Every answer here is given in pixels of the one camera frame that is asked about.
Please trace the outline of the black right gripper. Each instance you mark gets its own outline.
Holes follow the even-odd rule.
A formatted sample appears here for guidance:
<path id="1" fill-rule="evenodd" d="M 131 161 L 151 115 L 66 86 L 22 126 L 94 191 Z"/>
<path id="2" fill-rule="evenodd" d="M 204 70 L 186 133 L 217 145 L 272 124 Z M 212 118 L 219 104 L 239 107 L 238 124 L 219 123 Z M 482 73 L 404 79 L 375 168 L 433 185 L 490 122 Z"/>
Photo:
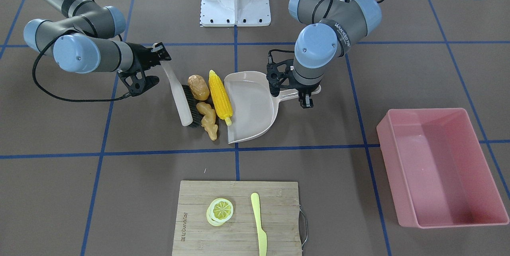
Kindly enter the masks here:
<path id="1" fill-rule="evenodd" d="M 162 42 L 154 43 L 149 49 L 135 43 L 127 43 L 131 49 L 133 61 L 127 70 L 117 73 L 131 96 L 138 96 L 156 86 L 160 79 L 154 75 L 146 75 L 145 71 L 160 65 L 161 61 L 171 61 L 171 55 Z"/>

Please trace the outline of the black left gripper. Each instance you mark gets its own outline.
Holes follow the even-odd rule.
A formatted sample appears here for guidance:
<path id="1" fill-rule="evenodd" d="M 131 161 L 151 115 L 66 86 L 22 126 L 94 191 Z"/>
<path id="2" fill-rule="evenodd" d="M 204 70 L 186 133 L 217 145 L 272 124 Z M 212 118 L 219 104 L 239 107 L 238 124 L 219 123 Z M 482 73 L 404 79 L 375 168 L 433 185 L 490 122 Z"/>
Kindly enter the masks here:
<path id="1" fill-rule="evenodd" d="M 268 51 L 267 80 L 271 94 L 279 94 L 281 89 L 295 89 L 298 91 L 298 101 L 303 109 L 313 108 L 312 94 L 320 82 L 313 85 L 306 85 L 297 80 L 297 73 L 294 70 L 294 60 L 287 59 L 282 62 L 274 62 L 273 50 Z"/>

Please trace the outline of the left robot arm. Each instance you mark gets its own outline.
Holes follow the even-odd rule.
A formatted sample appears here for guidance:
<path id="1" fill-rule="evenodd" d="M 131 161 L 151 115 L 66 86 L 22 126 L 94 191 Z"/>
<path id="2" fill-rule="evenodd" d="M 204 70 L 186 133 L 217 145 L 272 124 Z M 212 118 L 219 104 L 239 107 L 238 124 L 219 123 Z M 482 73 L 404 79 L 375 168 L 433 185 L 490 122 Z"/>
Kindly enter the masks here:
<path id="1" fill-rule="evenodd" d="M 382 1 L 289 0 L 289 14 L 305 27 L 297 37 L 292 59 L 276 63 L 273 53 L 268 53 L 270 94 L 276 98 L 284 91 L 297 98 L 302 108 L 312 108 L 312 94 L 319 91 L 333 59 L 343 57 L 381 23 Z"/>

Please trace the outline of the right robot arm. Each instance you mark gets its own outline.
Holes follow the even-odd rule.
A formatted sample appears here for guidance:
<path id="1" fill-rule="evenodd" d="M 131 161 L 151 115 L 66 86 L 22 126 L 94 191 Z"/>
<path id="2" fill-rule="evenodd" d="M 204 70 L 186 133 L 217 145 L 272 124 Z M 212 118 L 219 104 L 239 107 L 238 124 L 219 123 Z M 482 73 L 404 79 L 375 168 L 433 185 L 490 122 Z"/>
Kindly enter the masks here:
<path id="1" fill-rule="evenodd" d="M 138 96 L 159 83 L 159 78 L 146 71 L 170 61 L 164 44 L 149 48 L 136 43 L 115 40 L 126 29 L 123 13 L 113 6 L 101 7 L 95 0 L 45 0 L 60 10 L 63 20 L 31 20 L 24 27 L 26 44 L 38 56 L 31 76 L 44 93 L 49 91 L 37 80 L 37 66 L 43 56 L 53 57 L 64 71 L 78 74 L 114 72 L 127 87 L 119 100 Z"/>

